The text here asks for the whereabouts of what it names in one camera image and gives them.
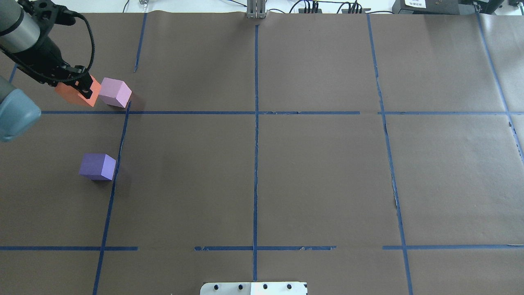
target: cube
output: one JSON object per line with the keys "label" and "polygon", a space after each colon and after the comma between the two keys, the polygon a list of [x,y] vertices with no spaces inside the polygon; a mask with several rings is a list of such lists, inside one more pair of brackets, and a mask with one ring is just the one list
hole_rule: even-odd
{"label": "cube", "polygon": [[131,96],[131,89],[123,81],[104,78],[99,96],[110,106],[125,108]]}
{"label": "cube", "polygon": [[91,76],[91,78],[93,79],[93,84],[91,84],[91,91],[93,91],[93,94],[89,99],[86,99],[83,95],[81,95],[77,89],[74,89],[69,85],[65,85],[64,83],[58,83],[58,85],[54,88],[54,91],[64,98],[68,103],[79,104],[85,107],[94,107],[96,98],[99,96],[101,85],[93,76]]}
{"label": "cube", "polygon": [[116,160],[106,154],[84,154],[79,174],[91,180],[113,180]]}

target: light blue robot joint cap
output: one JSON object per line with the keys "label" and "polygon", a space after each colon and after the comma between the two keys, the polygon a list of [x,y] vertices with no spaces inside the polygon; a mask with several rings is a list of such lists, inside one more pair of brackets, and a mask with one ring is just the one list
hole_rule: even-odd
{"label": "light blue robot joint cap", "polygon": [[13,90],[0,104],[0,141],[9,142],[33,126],[40,108],[20,89]]}

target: purple cube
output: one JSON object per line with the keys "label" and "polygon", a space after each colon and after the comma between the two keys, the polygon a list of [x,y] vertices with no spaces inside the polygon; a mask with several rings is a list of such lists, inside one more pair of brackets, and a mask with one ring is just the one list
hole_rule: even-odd
{"label": "purple cube", "polygon": [[129,89],[123,81],[111,78],[104,78],[104,80],[102,80],[99,98],[106,104],[125,108],[130,96],[131,89]]}
{"label": "purple cube", "polygon": [[79,174],[91,180],[113,180],[116,160],[106,154],[84,154]]}

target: sticker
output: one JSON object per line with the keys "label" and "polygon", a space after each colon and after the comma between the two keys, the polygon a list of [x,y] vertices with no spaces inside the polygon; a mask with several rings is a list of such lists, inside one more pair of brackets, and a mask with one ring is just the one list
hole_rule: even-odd
{"label": "sticker", "polygon": [[404,3],[411,7],[426,8],[425,0],[404,0]]}

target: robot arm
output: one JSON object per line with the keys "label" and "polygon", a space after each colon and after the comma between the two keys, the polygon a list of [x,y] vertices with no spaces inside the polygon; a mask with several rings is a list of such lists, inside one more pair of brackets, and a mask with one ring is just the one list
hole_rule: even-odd
{"label": "robot arm", "polygon": [[[71,26],[75,18],[85,21],[92,44],[88,67],[70,66],[49,38],[54,24]],[[0,0],[0,50],[18,69],[39,83],[56,87],[64,83],[90,99],[93,80],[89,69],[94,58],[94,41],[85,17],[55,5],[51,0]],[[22,134],[40,117],[40,109],[19,89],[0,77],[0,141]]]}

